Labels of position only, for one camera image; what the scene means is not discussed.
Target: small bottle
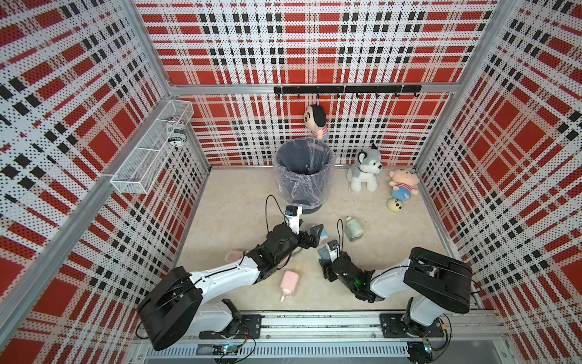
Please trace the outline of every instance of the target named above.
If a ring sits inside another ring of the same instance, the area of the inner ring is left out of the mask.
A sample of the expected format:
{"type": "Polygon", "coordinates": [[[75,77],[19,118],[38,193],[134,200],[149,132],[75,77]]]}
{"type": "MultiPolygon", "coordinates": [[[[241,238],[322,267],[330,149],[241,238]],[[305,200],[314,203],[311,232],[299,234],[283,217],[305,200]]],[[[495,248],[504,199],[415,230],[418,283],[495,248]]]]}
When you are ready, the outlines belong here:
{"type": "Polygon", "coordinates": [[[292,295],[299,282],[299,275],[290,270],[286,271],[281,281],[281,302],[285,300],[285,296],[292,295]]]}

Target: plush dog ear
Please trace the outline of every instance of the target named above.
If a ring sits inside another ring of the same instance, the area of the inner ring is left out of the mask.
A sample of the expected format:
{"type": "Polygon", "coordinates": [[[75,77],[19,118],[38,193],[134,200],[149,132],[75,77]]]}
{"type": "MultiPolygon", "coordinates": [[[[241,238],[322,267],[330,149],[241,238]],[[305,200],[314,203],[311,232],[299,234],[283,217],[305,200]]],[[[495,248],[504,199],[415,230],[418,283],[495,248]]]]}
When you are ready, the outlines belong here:
{"type": "Polygon", "coordinates": [[[368,153],[366,153],[365,151],[361,151],[358,153],[358,160],[360,161],[360,163],[364,162],[364,159],[368,156],[368,153]]]}

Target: round plush face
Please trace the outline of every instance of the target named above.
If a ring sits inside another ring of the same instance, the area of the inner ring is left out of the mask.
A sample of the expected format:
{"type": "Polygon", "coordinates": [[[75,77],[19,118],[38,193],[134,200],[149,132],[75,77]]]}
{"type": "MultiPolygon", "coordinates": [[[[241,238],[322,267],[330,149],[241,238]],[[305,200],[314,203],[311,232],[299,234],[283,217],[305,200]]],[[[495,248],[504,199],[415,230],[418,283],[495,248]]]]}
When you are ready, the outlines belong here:
{"type": "Polygon", "coordinates": [[[416,174],[407,169],[396,169],[390,171],[390,177],[392,177],[392,180],[396,183],[405,183],[409,186],[416,186],[420,183],[420,179],[416,177],[416,174]]]}
{"type": "Polygon", "coordinates": [[[388,210],[392,211],[393,213],[397,213],[402,209],[402,201],[397,199],[389,199],[387,205],[388,210]]]}

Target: gray trash can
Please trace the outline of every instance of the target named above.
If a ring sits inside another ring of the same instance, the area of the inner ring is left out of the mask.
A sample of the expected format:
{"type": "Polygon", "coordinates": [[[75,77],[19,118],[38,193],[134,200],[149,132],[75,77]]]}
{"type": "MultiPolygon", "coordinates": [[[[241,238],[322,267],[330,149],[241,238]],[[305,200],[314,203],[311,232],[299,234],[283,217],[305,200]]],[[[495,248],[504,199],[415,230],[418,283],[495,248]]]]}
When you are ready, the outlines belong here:
{"type": "Polygon", "coordinates": [[[290,140],[279,148],[273,165],[275,183],[286,204],[304,214],[320,209],[329,196],[335,154],[311,137],[290,140]]]}

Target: beige floor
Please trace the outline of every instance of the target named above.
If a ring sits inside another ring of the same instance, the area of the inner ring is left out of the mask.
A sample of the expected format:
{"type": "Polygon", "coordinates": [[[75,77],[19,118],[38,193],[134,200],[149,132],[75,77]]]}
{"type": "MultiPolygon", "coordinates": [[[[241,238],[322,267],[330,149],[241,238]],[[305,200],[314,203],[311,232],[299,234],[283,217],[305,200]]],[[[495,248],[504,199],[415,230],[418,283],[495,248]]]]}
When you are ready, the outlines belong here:
{"type": "MultiPolygon", "coordinates": [[[[446,254],[420,195],[405,203],[399,213],[386,207],[390,196],[388,171],[379,175],[379,188],[358,195],[349,190],[346,169],[336,169],[329,200],[314,214],[303,215],[304,224],[323,223],[331,239],[337,239],[336,222],[346,216],[357,218],[364,236],[355,242],[345,238],[344,250],[362,270],[382,269],[402,261],[410,249],[421,246],[446,254]]],[[[186,238],[178,266],[199,271],[225,264],[224,257],[233,248],[252,249],[264,242],[265,198],[277,196],[271,169],[215,169],[204,190],[192,228],[186,238]]],[[[269,226],[281,222],[276,204],[268,205],[269,226]]],[[[216,298],[231,299],[240,310],[362,310],[404,309],[414,291],[401,292],[384,301],[367,303],[356,299],[339,281],[322,276],[317,249],[302,251],[283,269],[300,275],[295,296],[279,302],[279,284],[283,270],[269,279],[241,287],[216,298]]]]}

